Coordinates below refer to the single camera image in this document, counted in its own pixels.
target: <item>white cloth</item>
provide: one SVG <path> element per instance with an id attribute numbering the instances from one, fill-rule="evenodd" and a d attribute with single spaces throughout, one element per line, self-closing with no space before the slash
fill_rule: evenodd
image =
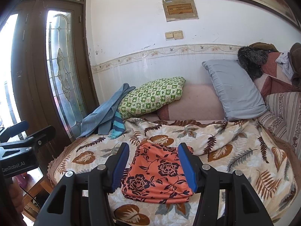
<path id="1" fill-rule="evenodd" d="M 276 59 L 276 63 L 280 65 L 280 67 L 282 68 L 282 72 L 288 77 L 289 80 L 291 80 L 294 71 L 288 59 L 288 52 L 281 53 L 280 56 Z"/>

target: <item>pink cushion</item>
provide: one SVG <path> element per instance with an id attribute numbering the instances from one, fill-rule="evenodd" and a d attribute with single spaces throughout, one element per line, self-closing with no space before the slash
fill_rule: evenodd
<path id="1" fill-rule="evenodd" d="M 277 78 L 277 63 L 275 60 L 279 57 L 280 53 L 269 53 L 268 61 L 261 68 L 264 73 L 269 76 Z"/>
<path id="2" fill-rule="evenodd" d="M 271 94 L 272 77 L 269 75 L 263 74 L 260 78 L 255 79 L 254 83 L 263 98 Z"/>
<path id="3" fill-rule="evenodd" d="M 161 120 L 222 120 L 225 112 L 213 85 L 186 84 L 180 100 L 158 110 Z"/>

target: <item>black cable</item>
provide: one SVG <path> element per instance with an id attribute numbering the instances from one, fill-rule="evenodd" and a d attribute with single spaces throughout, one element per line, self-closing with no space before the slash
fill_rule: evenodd
<path id="1" fill-rule="evenodd" d="M 41 210 L 41 208 L 40 208 L 40 206 L 39 206 L 39 203 L 27 192 L 27 191 L 25 191 L 21 186 L 20 186 L 20 188 L 26 193 L 26 194 L 28 194 L 30 197 L 31 197 L 31 199 L 32 200 L 34 200 L 36 203 L 37 203 L 37 205 L 38 205 L 38 208 Z"/>

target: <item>striped sock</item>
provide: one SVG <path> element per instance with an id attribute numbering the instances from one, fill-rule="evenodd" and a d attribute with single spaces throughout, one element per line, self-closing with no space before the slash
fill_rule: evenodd
<path id="1" fill-rule="evenodd" d="M 109 138 L 111 138 L 111 139 L 118 138 L 125 131 L 125 126 L 121 119 L 118 109 L 115 112 L 113 120 L 114 120 L 114 122 L 113 122 L 112 132 L 109 135 Z"/>

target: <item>orange floral cloth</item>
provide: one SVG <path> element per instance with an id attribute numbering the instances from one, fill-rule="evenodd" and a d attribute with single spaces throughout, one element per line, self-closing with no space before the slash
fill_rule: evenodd
<path id="1" fill-rule="evenodd" d="M 149 203 L 187 202 L 193 194 L 180 164 L 178 148 L 153 143 L 137 147 L 121 186 L 125 198 Z"/>

